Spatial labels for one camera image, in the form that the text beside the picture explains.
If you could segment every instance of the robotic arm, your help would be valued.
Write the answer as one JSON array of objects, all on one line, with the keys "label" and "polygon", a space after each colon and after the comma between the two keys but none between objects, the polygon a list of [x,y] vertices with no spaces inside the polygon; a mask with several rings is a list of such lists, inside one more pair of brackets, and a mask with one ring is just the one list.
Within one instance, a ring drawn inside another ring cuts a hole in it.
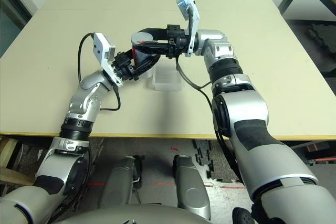
[{"label": "robotic arm", "polygon": [[268,133],[266,103],[243,73],[226,36],[216,30],[196,32],[199,14],[194,0],[176,2],[189,20],[185,30],[179,25],[146,28],[136,34],[131,50],[116,56],[115,45],[103,34],[93,35],[93,52],[103,70],[80,82],[33,186],[21,187],[1,199],[1,208],[6,209],[2,223],[47,223],[58,205],[87,181],[83,155],[89,150],[88,137],[105,94],[117,92],[124,80],[137,80],[160,55],[177,58],[182,53],[204,57],[212,83],[216,136],[219,140],[226,136],[232,143],[235,157],[230,164],[254,202],[253,217],[259,223],[334,223],[335,199],[317,185],[315,175],[292,149]]}]

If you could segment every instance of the black ribbed joint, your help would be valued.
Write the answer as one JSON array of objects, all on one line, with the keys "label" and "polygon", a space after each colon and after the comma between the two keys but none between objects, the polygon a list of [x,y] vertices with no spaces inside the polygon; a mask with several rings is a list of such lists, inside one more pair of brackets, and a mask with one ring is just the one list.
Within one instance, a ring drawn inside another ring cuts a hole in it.
[{"label": "black ribbed joint", "polygon": [[76,118],[65,118],[59,137],[87,141],[92,131],[93,123]]},{"label": "black ribbed joint", "polygon": [[228,76],[235,73],[243,73],[238,60],[233,58],[226,58],[219,60],[212,64],[208,70],[211,83],[214,83],[221,77]]}]

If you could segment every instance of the red line on floor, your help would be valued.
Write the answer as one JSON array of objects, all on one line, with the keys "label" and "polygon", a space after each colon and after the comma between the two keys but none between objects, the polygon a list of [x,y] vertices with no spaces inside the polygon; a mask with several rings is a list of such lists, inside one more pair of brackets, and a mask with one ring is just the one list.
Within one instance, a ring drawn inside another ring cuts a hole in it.
[{"label": "red line on floor", "polygon": [[324,157],[324,158],[317,158],[316,161],[334,161],[336,157]]},{"label": "red line on floor", "polygon": [[164,186],[165,182],[154,182],[154,186]]},{"label": "red line on floor", "polygon": [[154,186],[172,186],[173,182],[153,182]]},{"label": "red line on floor", "polygon": [[245,189],[244,186],[221,186],[223,189]]},{"label": "red line on floor", "polygon": [[95,183],[95,182],[91,182],[91,183],[89,183],[88,184],[88,186],[104,186],[105,185],[105,183]]}]

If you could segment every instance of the clear plastic box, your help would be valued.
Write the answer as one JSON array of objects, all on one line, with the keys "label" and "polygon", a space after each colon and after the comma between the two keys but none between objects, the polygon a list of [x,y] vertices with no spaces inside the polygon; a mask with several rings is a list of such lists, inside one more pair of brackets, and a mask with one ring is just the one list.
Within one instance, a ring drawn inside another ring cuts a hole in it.
[{"label": "clear plastic box", "polygon": [[154,90],[159,91],[181,91],[182,78],[176,70],[174,60],[160,60],[155,65],[153,74]]}]

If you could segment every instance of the wire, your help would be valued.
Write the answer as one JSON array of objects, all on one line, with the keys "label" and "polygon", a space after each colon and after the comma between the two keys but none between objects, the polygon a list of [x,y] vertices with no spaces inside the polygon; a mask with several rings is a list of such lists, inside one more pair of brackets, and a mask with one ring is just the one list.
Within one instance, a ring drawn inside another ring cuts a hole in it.
[{"label": "wire", "polygon": [[88,164],[88,170],[86,172],[86,175],[85,175],[85,179],[84,179],[84,182],[83,184],[80,186],[77,194],[74,196],[74,198],[69,202],[67,203],[60,212],[58,212],[57,214],[55,214],[54,216],[52,216],[50,218],[50,220],[48,221],[48,224],[54,222],[57,218],[59,218],[62,214],[65,213],[66,210],[68,210],[77,200],[78,198],[80,197],[80,195],[84,192],[85,190],[85,187],[86,187],[86,184],[88,183],[88,180],[89,180],[89,176],[90,176],[90,173],[91,173],[91,160],[92,160],[92,152],[91,152],[91,147],[89,145],[89,150],[88,150],[88,153],[89,153],[89,164]]},{"label": "wire", "polygon": [[120,101],[120,96],[119,96],[119,89],[118,89],[118,86],[115,83],[113,83],[113,90],[114,90],[114,93],[116,94],[115,96],[117,97],[118,107],[116,107],[115,109],[101,108],[100,110],[103,110],[103,111],[117,111],[117,110],[120,109],[121,101]]},{"label": "wire", "polygon": [[[78,48],[78,59],[77,59],[77,68],[78,68],[78,83],[80,83],[80,81],[82,80],[81,78],[81,51],[82,51],[82,46],[83,46],[83,43],[84,41],[88,38],[88,37],[92,37],[94,36],[94,33],[88,33],[88,34],[85,34],[84,37],[82,38],[82,40],[80,41],[79,43],[79,48]],[[118,90],[118,86],[113,83],[113,90],[114,90],[114,93],[116,94],[117,96],[117,100],[118,100],[118,107],[115,108],[115,109],[110,109],[110,108],[101,108],[100,110],[105,110],[105,111],[116,111],[116,110],[119,110],[120,109],[120,106],[121,106],[121,101],[120,101],[120,96],[119,96],[119,90]]]},{"label": "wire", "polygon": [[188,83],[191,87],[193,87],[194,89],[196,89],[197,91],[199,91],[202,95],[204,95],[204,97],[206,98],[206,101],[208,102],[208,104],[209,104],[209,107],[210,107],[210,109],[212,109],[211,108],[211,101],[210,101],[210,99],[209,99],[209,97],[206,95],[206,93],[204,93],[202,90],[201,90],[201,88],[202,87],[205,87],[205,86],[207,86],[209,83],[207,83],[207,84],[205,84],[205,85],[203,85],[203,86],[198,86],[198,85],[196,85],[195,83],[193,83],[186,75],[185,75],[185,73],[183,72],[183,70],[182,70],[182,68],[181,68],[181,66],[180,66],[180,64],[179,64],[179,56],[177,56],[176,57],[176,69],[177,69],[177,71],[180,73],[180,75],[181,75],[181,77],[182,77],[182,79],[186,82],[186,83]]},{"label": "wire", "polygon": [[88,34],[85,34],[83,39],[80,41],[79,43],[79,48],[78,48],[78,59],[77,59],[77,68],[78,68],[78,83],[80,83],[80,81],[82,80],[81,78],[81,73],[80,73],[80,55],[81,55],[81,51],[82,51],[82,46],[83,46],[83,43],[84,41],[88,38],[88,37],[92,37],[93,38],[93,33],[88,33]]},{"label": "wire", "polygon": [[[191,40],[191,29],[192,29],[192,25],[191,25],[191,22],[192,22],[192,16],[193,16],[193,14],[192,14],[192,12],[191,12],[191,10],[190,9],[188,9],[188,15],[189,15],[189,24],[188,24],[188,28],[189,28],[189,34],[190,34],[190,36],[189,36],[189,41]],[[195,83],[193,83],[186,75],[185,75],[185,73],[183,72],[183,70],[182,70],[182,68],[181,68],[181,66],[180,66],[180,64],[179,64],[179,56],[180,56],[180,54],[182,53],[182,51],[183,50],[185,50],[186,49],[186,47],[184,47],[181,51],[180,51],[180,53],[178,54],[178,55],[176,55],[176,69],[177,69],[177,71],[180,73],[180,75],[181,75],[181,77],[182,77],[182,79],[186,82],[186,83],[188,83],[192,88],[194,88],[194,89],[196,89],[197,91],[199,91],[205,98],[206,98],[206,101],[207,101],[207,103],[209,104],[209,107],[210,107],[210,110],[211,110],[211,112],[212,112],[212,106],[211,106],[211,102],[210,102],[210,99],[209,99],[209,97],[206,95],[206,93],[204,93],[203,91],[202,91],[202,88],[204,88],[204,87],[206,87],[207,85],[209,85],[211,82],[208,82],[207,84],[205,84],[205,85],[203,85],[203,86],[198,86],[198,85],[196,85]],[[216,135],[216,138],[217,138],[217,141],[218,141],[218,143],[219,143],[219,145],[220,145],[220,147],[221,147],[221,149],[222,149],[222,151],[223,151],[223,153],[224,153],[224,156],[225,156],[225,158],[226,158],[226,160],[227,160],[227,162],[228,162],[228,164],[229,164],[229,166],[230,166],[230,168],[234,171],[234,173],[236,174],[236,176],[238,177],[238,179],[243,183],[243,180],[242,180],[242,178],[241,178],[241,174],[240,174],[240,172],[239,172],[239,167],[238,167],[238,164],[237,164],[237,162],[236,162],[236,159],[235,159],[235,156],[234,156],[234,154],[231,152],[231,150],[228,148],[228,146],[226,145],[226,143],[224,142],[224,139],[223,139],[223,137],[222,137],[222,135],[218,132],[218,131],[216,131],[216,130],[214,130],[215,131],[215,135]]]}]

